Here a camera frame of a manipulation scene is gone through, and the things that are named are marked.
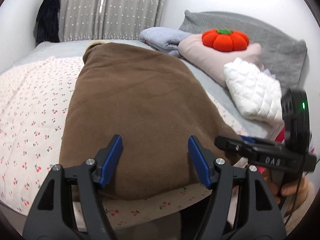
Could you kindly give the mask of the right hand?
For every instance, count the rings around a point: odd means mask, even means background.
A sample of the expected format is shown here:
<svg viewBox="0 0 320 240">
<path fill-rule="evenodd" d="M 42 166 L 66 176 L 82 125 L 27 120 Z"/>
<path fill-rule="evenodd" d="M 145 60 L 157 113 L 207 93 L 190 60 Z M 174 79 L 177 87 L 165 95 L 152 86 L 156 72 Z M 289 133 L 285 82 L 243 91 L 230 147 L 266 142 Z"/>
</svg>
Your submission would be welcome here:
<svg viewBox="0 0 320 240">
<path fill-rule="evenodd" d="M 298 186 L 298 180 L 292 181 L 282 186 L 281 189 L 271 179 L 271 172 L 268 169 L 264 169 L 262 172 L 264 180 L 267 182 L 269 189 L 271 190 L 276 202 L 280 203 L 280 197 L 278 193 L 283 197 L 291 197 L 296 194 L 297 199 L 295 206 L 291 203 L 288 207 L 287 214 L 293 210 L 292 217 L 295 220 L 302 219 L 307 213 L 315 197 L 315 186 L 306 176 L 302 176 L 300 186 Z"/>
</svg>

